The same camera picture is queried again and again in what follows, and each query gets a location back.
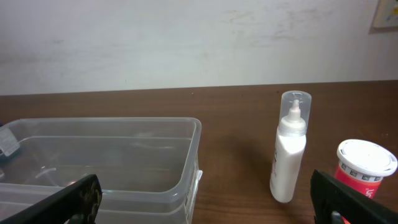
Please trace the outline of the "clear plastic container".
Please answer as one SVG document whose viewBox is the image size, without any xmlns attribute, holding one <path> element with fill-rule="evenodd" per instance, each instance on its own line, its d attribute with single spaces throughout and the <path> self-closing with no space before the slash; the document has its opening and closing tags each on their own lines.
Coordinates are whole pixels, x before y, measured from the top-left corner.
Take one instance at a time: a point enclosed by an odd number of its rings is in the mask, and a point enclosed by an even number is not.
<svg viewBox="0 0 398 224">
<path fill-rule="evenodd" d="M 36 118 L 3 126 L 21 147 L 1 160 L 6 219 L 87 175 L 97 223 L 190 223 L 202 172 L 195 118 Z"/>
</svg>

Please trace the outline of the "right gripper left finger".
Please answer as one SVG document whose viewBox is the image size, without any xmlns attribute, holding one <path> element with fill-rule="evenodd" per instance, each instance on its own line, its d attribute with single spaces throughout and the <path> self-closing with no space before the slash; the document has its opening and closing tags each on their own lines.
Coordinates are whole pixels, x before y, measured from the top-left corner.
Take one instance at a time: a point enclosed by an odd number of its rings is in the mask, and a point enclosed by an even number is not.
<svg viewBox="0 0 398 224">
<path fill-rule="evenodd" d="M 95 224 L 103 192 L 90 174 L 1 221 L 1 224 Z"/>
</svg>

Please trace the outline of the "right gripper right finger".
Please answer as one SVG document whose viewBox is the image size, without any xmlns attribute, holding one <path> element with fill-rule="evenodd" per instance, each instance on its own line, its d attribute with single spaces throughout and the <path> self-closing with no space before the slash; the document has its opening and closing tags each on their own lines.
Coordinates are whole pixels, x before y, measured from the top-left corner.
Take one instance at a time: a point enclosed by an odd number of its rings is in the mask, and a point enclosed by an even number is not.
<svg viewBox="0 0 398 224">
<path fill-rule="evenodd" d="M 397 224 L 396 212 L 322 171 L 313 171 L 310 196 L 316 224 Z"/>
</svg>

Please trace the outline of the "dark bottle white cap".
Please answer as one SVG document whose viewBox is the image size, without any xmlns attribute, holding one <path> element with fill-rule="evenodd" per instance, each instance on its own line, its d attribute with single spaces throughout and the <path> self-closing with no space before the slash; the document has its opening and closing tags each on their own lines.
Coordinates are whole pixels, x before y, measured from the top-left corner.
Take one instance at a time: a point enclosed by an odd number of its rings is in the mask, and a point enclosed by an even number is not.
<svg viewBox="0 0 398 224">
<path fill-rule="evenodd" d="M 13 156 L 21 147 L 12 131 L 1 125 L 1 160 Z"/>
</svg>

